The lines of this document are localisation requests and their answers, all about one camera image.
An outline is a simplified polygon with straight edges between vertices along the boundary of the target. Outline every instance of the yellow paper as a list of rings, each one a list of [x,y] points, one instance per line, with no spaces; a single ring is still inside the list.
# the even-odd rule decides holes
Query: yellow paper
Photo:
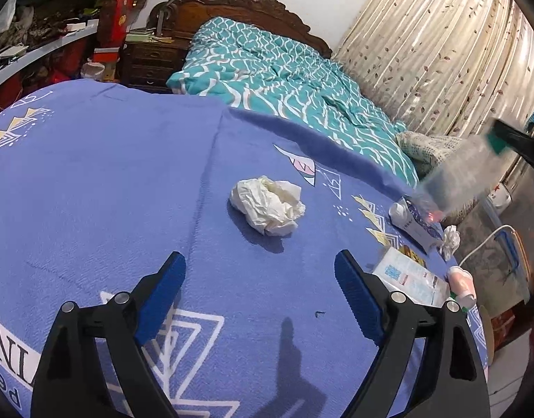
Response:
[[[374,213],[370,212],[369,210],[362,209],[360,209],[360,212],[362,212],[364,214],[364,217],[368,218],[369,221],[371,221],[378,230],[383,231],[383,228],[379,224],[379,220],[376,218]]]
[[[366,229],[369,231],[371,235],[373,235],[377,239],[377,241],[380,244],[385,245],[386,247],[391,245],[391,242],[389,242],[389,239],[387,238],[385,233],[381,231],[373,230],[371,228],[366,228]]]
[[[354,198],[354,200],[355,200],[357,203],[359,203],[359,204],[361,204],[362,206],[364,206],[364,207],[366,208],[366,210],[369,210],[368,202],[367,202],[365,199],[363,199],[361,196],[354,196],[354,195],[353,195],[352,198]]]

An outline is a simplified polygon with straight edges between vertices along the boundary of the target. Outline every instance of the plastic bottle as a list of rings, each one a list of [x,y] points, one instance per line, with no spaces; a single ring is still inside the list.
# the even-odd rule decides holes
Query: plastic bottle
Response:
[[[487,135],[464,140],[414,191],[413,202],[426,221],[441,221],[497,184],[504,166],[502,152],[492,148]]]

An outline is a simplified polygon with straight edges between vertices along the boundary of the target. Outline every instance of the pink object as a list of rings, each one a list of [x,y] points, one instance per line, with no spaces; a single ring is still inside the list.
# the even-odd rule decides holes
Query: pink object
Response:
[[[474,289],[474,280],[472,275],[466,270],[454,266],[447,271],[447,280],[449,287],[457,297],[455,300],[463,307],[470,309],[476,304],[476,290]]]

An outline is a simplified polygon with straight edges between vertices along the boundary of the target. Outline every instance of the beige curtain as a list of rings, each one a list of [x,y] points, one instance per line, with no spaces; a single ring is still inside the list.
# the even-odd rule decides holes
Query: beige curtain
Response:
[[[334,59],[416,132],[465,138],[534,111],[534,32],[513,0],[368,0]]]

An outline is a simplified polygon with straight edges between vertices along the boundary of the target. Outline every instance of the wooden headboard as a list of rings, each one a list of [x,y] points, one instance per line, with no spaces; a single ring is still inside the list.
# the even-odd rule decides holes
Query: wooden headboard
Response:
[[[221,16],[307,44],[324,58],[332,53],[323,39],[310,35],[310,27],[277,0],[168,0],[153,8],[148,28],[157,27],[160,12],[163,36],[187,39],[188,46],[201,25]]]

